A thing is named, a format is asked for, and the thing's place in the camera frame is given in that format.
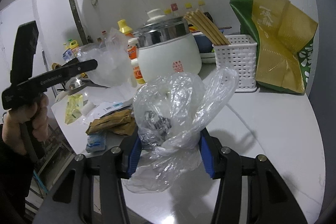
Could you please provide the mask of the person's left hand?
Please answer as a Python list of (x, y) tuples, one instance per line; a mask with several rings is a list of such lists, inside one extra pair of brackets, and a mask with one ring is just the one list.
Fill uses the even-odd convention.
[(20, 124), (31, 122), (33, 136), (37, 141), (45, 141), (48, 138), (48, 105), (49, 99), (45, 94), (41, 95), (39, 102), (31, 106), (23, 106), (18, 110), (10, 110), (5, 115), (2, 127), (2, 139), (5, 144), (15, 152), (25, 155), (26, 149), (21, 137)]

